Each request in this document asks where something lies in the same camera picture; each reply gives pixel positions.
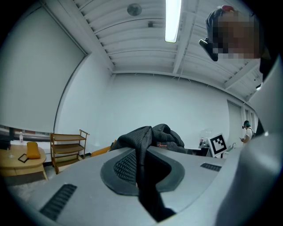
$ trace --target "black cloth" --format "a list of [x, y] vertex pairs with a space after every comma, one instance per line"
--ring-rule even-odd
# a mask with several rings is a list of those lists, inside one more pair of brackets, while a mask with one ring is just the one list
[[145, 126], [122, 135], [112, 146], [111, 151], [122, 147], [135, 148], [137, 162], [144, 165], [146, 150], [149, 146], [186, 153], [180, 136], [166, 124], [159, 124], [153, 128]]

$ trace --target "ceiling light fixture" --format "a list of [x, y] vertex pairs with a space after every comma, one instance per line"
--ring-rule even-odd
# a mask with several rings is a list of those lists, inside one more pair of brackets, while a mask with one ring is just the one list
[[179, 30], [182, 0], [166, 0], [165, 41], [175, 43]]
[[257, 90], [257, 91], [260, 90], [261, 85], [262, 85], [262, 83], [261, 83], [259, 86], [256, 87], [256, 90]]

